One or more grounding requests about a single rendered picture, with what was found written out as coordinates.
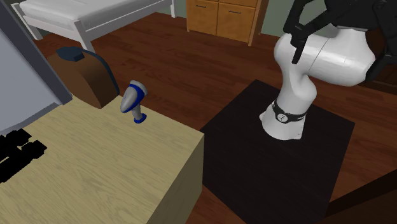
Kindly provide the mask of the light wooden desk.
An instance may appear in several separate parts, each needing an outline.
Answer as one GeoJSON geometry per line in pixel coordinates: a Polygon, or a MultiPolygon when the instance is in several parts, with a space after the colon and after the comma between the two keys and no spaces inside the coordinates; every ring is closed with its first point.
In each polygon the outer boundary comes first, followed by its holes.
{"type": "Polygon", "coordinates": [[[73,99],[26,131],[46,146],[0,184],[0,224],[185,224],[201,191],[203,133],[120,98],[73,99]]]}

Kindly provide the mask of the grey and blue barcode scanner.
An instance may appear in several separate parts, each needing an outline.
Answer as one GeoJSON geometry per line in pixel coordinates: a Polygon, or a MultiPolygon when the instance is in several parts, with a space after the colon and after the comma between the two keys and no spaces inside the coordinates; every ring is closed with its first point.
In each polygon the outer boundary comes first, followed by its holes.
{"type": "Polygon", "coordinates": [[[131,112],[135,123],[143,123],[147,115],[141,112],[141,101],[147,96],[147,88],[139,81],[130,81],[120,104],[122,113],[131,112]]]}

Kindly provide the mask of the brown bag with blue trim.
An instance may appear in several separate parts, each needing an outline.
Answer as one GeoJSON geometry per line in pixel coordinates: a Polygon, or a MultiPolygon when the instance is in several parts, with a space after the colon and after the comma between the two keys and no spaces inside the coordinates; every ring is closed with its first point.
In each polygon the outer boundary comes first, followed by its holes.
{"type": "Polygon", "coordinates": [[[120,94],[110,66],[94,52],[65,46],[47,61],[75,97],[95,108],[103,108],[120,94]]]}

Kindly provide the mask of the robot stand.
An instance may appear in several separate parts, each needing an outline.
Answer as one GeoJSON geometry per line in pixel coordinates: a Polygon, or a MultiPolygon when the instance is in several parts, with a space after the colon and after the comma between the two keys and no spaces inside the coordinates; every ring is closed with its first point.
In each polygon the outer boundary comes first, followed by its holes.
{"type": "Polygon", "coordinates": [[[354,123],[311,106],[301,139],[274,139],[259,115],[278,93],[254,80],[203,126],[203,184],[246,224],[315,224],[326,214],[354,123]]]}

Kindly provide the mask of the orange wooden cabinet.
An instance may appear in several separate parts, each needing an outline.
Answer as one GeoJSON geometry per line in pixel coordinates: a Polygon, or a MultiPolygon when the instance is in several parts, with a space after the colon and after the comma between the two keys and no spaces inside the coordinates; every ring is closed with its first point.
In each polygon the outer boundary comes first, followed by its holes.
{"type": "Polygon", "coordinates": [[[186,26],[253,44],[260,35],[269,0],[186,0],[186,26]]]}

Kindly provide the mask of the white bed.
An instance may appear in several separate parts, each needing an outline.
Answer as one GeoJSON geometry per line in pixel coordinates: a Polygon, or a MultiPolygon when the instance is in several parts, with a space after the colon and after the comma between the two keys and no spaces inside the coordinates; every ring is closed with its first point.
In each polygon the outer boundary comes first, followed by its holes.
{"type": "Polygon", "coordinates": [[[91,41],[167,6],[175,18],[174,0],[24,0],[11,4],[34,39],[43,39],[40,31],[44,30],[78,41],[91,52],[91,41]]]}

